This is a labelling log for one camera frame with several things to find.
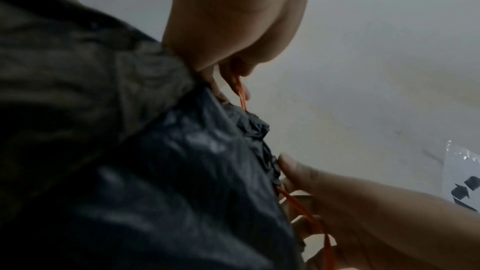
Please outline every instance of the red drawstring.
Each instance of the red drawstring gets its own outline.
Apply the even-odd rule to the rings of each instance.
[[[245,101],[245,92],[244,88],[242,86],[242,83],[240,82],[240,77],[236,77],[236,89],[238,92],[238,96],[240,96],[240,104],[241,108],[243,110],[247,110],[247,103]],[[325,229],[324,225],[318,220],[313,217],[310,212],[305,209],[304,206],[302,206],[301,203],[299,203],[293,196],[291,196],[287,191],[280,187],[276,187],[276,190],[282,194],[283,196],[286,197],[287,202],[293,206],[297,211],[306,217],[308,221],[310,221],[315,227],[318,229],[319,232],[323,232],[324,234],[324,241],[323,241],[323,256],[324,256],[324,265],[325,265],[325,270],[335,270],[335,256],[334,252],[332,250],[332,244],[330,244],[330,238],[329,235],[327,234],[327,230]]]

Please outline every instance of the trash bag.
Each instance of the trash bag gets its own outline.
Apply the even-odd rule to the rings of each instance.
[[[0,0],[0,268],[302,269],[268,127],[232,107],[113,17]]]

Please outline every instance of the hand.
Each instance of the hand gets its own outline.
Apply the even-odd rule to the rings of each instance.
[[[294,37],[307,0],[173,0],[163,43],[221,94],[213,67],[237,92],[235,76],[280,54]],[[250,93],[245,88],[247,100]]]
[[[473,270],[480,268],[480,215],[431,195],[319,171],[281,155],[284,189],[319,216],[331,234],[336,268]],[[283,204],[290,220],[299,214]],[[319,234],[301,217],[303,238]],[[323,268],[323,252],[307,262]]]

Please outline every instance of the white floor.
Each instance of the white floor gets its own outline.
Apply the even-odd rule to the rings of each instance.
[[[158,39],[171,4],[80,2]],[[439,194],[447,140],[480,152],[479,21],[480,0],[309,0],[290,47],[245,80],[248,108],[276,154]]]

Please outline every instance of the recycling symbol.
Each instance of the recycling symbol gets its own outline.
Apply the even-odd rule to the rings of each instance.
[[[466,186],[455,184],[455,189],[453,189],[450,193],[453,196],[453,201],[455,204],[470,209],[472,211],[478,212],[477,209],[467,205],[466,203],[462,202],[462,199],[470,198],[470,191],[475,191],[476,189],[480,188],[480,178],[476,176],[469,177],[467,180],[463,182]]]

